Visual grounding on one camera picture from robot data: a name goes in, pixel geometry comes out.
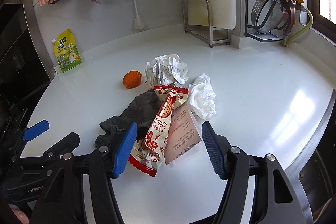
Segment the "person's left hand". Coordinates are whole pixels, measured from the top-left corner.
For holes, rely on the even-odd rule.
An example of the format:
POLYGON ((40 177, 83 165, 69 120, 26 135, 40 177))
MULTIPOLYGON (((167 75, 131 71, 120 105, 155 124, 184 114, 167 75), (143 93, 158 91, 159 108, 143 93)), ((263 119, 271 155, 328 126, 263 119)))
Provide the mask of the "person's left hand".
POLYGON ((22 224, 29 224, 30 223, 27 215, 25 215, 25 213, 23 211, 17 210, 17 209, 12 209, 12 211, 15 214, 15 216, 17 217, 17 219, 19 219, 21 221, 22 224))

